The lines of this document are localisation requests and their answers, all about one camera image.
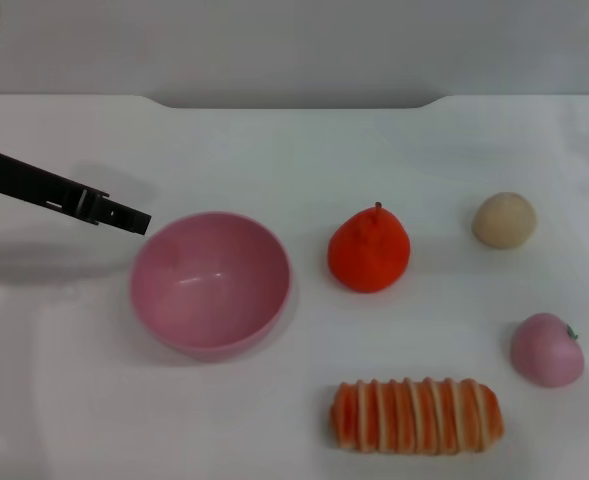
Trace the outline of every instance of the toy bread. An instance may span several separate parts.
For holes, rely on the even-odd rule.
[[[483,452],[503,436],[496,395],[471,379],[342,383],[330,418],[338,446],[362,453]]]

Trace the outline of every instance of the bowl rim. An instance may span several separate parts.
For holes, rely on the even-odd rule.
[[[183,223],[188,220],[193,220],[197,217],[204,217],[204,216],[211,216],[211,215],[235,217],[235,218],[244,220],[246,222],[252,223],[252,224],[262,228],[265,232],[267,232],[276,241],[276,244],[279,246],[279,248],[283,254],[283,257],[285,258],[285,264],[287,266],[287,289],[285,290],[285,295],[283,296],[283,299],[281,300],[281,304],[279,305],[278,310],[274,313],[274,315],[272,315],[272,317],[269,318],[258,330],[252,332],[251,334],[249,334],[243,338],[235,340],[231,343],[216,345],[216,346],[212,346],[212,347],[192,346],[192,345],[185,345],[185,344],[172,342],[172,341],[168,340],[167,338],[165,338],[164,336],[161,336],[160,334],[158,334],[158,332],[156,332],[150,325],[147,324],[146,321],[143,320],[143,316],[141,315],[139,308],[137,307],[136,301],[134,300],[135,299],[134,277],[136,276],[136,270],[139,265],[141,257],[147,251],[147,249],[150,248],[150,244],[154,238],[161,236],[167,230],[169,230],[170,228],[172,228],[173,226],[175,226],[179,223]],[[237,347],[243,348],[246,344],[247,344],[247,348],[250,348],[253,345],[252,340],[260,339],[264,334],[267,334],[267,332],[269,330],[271,330],[272,327],[274,327],[274,325],[276,324],[276,322],[280,319],[280,317],[283,313],[283,310],[285,309],[285,306],[289,302],[290,295],[292,292],[292,281],[293,281],[292,264],[290,262],[290,258],[287,253],[287,250],[285,249],[283,242],[281,242],[281,240],[278,238],[278,236],[271,229],[267,228],[261,222],[254,220],[251,217],[248,217],[247,215],[243,215],[243,214],[235,213],[235,212],[226,212],[226,211],[222,211],[222,210],[211,210],[211,211],[206,211],[206,212],[193,213],[190,215],[186,215],[184,217],[177,218],[176,220],[173,220],[172,222],[163,226],[160,230],[155,232],[152,236],[150,236],[145,241],[143,247],[141,247],[139,252],[136,254],[136,257],[134,258],[134,262],[132,264],[132,269],[130,271],[129,296],[130,296],[130,303],[134,307],[134,312],[136,313],[136,318],[138,319],[139,323],[141,323],[141,325],[143,325],[155,338],[160,340],[162,343],[165,343],[166,345],[168,345],[176,350],[179,350],[181,352],[217,353],[217,352],[226,352],[229,350],[234,350]]]

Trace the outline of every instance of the pear stem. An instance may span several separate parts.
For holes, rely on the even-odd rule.
[[[577,340],[578,339],[578,335],[576,335],[576,333],[574,333],[574,330],[572,330],[572,327],[570,327],[569,325],[567,326],[567,334],[573,339],[573,340]]]

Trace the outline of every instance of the beige egg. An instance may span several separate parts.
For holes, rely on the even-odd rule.
[[[523,245],[536,229],[534,207],[518,193],[497,193],[483,202],[472,233],[485,245],[508,249]]]

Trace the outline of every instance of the toy food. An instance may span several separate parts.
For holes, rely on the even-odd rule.
[[[390,286],[403,274],[409,259],[410,239],[403,225],[379,202],[341,225],[327,249],[334,276],[363,293]]]
[[[536,212],[517,193],[498,193],[483,202],[472,222],[472,232],[493,248],[516,248],[536,229]]]
[[[510,356],[514,368],[543,387],[562,387],[577,380],[585,368],[578,336],[551,313],[532,315],[512,337]]]
[[[363,453],[482,452],[503,436],[496,395],[471,379],[342,383],[330,419],[338,446]]]

